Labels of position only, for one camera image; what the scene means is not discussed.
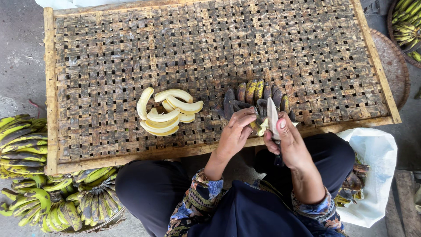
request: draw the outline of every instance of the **woven bamboo mat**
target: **woven bamboo mat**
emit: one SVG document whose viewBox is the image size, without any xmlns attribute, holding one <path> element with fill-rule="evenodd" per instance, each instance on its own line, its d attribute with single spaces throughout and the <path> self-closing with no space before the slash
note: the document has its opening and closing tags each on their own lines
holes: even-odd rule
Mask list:
<svg viewBox="0 0 421 237">
<path fill-rule="evenodd" d="M 51 13 L 57 164 L 216 144 L 216 102 L 254 78 L 288 95 L 302 129 L 390 116 L 349 0 L 163 5 Z M 203 110 L 172 136 L 150 135 L 135 109 L 150 86 L 188 91 Z"/>
</svg>

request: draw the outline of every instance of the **knife handle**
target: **knife handle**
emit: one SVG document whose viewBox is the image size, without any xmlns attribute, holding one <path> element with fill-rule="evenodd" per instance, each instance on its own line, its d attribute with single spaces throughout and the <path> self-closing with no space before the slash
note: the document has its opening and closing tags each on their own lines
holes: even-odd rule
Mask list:
<svg viewBox="0 0 421 237">
<path fill-rule="evenodd" d="M 281 151 L 281 141 L 274 141 L 275 144 L 278 145 L 279 151 Z M 273 165 L 279 168 L 282 168 L 285 166 L 284 161 L 282 160 L 281 155 L 275 155 L 275 161 L 273 161 Z"/>
</svg>

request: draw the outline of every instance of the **hand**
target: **hand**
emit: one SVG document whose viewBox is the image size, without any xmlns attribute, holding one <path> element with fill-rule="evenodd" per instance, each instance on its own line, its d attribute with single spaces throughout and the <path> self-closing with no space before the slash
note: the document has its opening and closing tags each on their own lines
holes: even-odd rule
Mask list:
<svg viewBox="0 0 421 237">
<path fill-rule="evenodd" d="M 245 145 L 245 142 L 252 132 L 247 125 L 256 120 L 254 107 L 242 109 L 235 112 L 228 125 L 222 131 L 216 153 L 223 159 L 231 159 Z"/>
<path fill-rule="evenodd" d="M 290 169 L 300 170 L 304 169 L 308 164 L 314 165 L 300 132 L 292 124 L 287 113 L 278 112 L 278 118 L 276 129 L 281 138 L 281 150 L 272 141 L 272 133 L 266 130 L 263 141 L 268 150 L 276 155 L 282 153 L 282 159 Z"/>
</svg>

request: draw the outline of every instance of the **woman's right hand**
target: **woman's right hand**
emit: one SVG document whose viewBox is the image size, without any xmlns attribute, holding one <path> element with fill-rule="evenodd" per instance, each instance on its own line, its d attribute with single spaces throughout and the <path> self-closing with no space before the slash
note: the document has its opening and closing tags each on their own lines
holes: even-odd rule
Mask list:
<svg viewBox="0 0 421 237">
<path fill-rule="evenodd" d="M 276 155 L 282 153 L 282 159 L 285 165 L 292 170 L 302 169 L 308 164 L 314 164 L 300 132 L 292 124 L 288 114 L 278 112 L 278 118 L 276 129 L 281 138 L 281 150 L 272 141 L 272 133 L 266 130 L 263 140 L 268 150 Z"/>
</svg>

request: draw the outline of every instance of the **dark trousers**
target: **dark trousers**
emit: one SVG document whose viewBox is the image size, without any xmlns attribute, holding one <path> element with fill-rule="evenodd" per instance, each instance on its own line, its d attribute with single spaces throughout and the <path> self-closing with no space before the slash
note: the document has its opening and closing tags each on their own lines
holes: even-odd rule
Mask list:
<svg viewBox="0 0 421 237">
<path fill-rule="evenodd" d="M 323 184 L 333 197 L 352 171 L 355 161 L 349 143 L 333 133 L 304 138 Z M 257 153 L 254 168 L 266 173 L 268 181 L 291 208 L 292 180 L 287 167 L 273 165 L 274 154 L 268 150 Z M 152 237 L 163 237 L 170 217 L 182 200 L 191 180 L 180 162 L 132 161 L 125 165 L 116 179 L 116 192 L 123 205 L 138 218 Z"/>
</svg>

